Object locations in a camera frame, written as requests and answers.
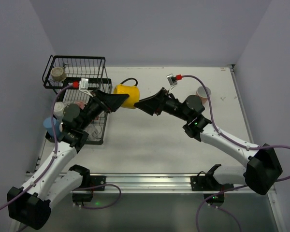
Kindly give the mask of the pink square mug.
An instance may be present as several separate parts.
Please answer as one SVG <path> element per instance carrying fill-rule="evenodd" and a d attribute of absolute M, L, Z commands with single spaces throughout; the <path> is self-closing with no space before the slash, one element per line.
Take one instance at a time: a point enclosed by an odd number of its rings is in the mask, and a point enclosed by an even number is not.
<path fill-rule="evenodd" d="M 211 89 L 208 87 L 198 87 L 196 90 L 196 96 L 200 97 L 202 104 L 208 101 L 208 96 L 211 95 Z"/>

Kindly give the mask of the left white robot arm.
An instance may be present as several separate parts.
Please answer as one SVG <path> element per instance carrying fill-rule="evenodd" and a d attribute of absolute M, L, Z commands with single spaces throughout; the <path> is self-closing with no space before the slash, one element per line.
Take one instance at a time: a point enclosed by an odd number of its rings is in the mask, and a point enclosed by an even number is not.
<path fill-rule="evenodd" d="M 84 129 L 99 114 L 115 112 L 129 98 L 128 94 L 108 94 L 98 89 L 92 94 L 84 108 L 75 103 L 64 107 L 62 131 L 55 135 L 53 151 L 27 182 L 8 191 L 10 218 L 39 230 L 59 201 L 89 182 L 89 170 L 79 166 L 73 167 L 60 180 L 57 177 L 86 143 L 88 133 Z"/>

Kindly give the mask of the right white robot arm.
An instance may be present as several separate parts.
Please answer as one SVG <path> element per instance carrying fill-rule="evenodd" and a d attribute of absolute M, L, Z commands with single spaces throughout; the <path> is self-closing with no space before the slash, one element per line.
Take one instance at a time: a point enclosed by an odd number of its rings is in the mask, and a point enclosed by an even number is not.
<path fill-rule="evenodd" d="M 209 144 L 242 164 L 243 168 L 239 169 L 221 165 L 213 167 L 207 176 L 214 183 L 247 185 L 257 194 L 265 195 L 282 174 L 282 167 L 272 147 L 258 146 L 216 129 L 213 122 L 202 115 L 205 108 L 196 95 L 189 95 L 184 102 L 180 102 L 162 88 L 134 106 L 149 115 L 166 112 L 184 120 L 186 124 L 183 129 L 188 137 Z"/>

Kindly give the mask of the beige speckled ceramic cup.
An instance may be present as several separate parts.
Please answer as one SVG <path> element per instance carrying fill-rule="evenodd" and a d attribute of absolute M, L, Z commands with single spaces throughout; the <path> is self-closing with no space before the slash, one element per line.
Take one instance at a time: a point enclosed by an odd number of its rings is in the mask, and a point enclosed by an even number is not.
<path fill-rule="evenodd" d="M 67 77 L 63 67 L 54 67 L 50 72 L 52 79 L 57 82 L 64 81 Z"/>

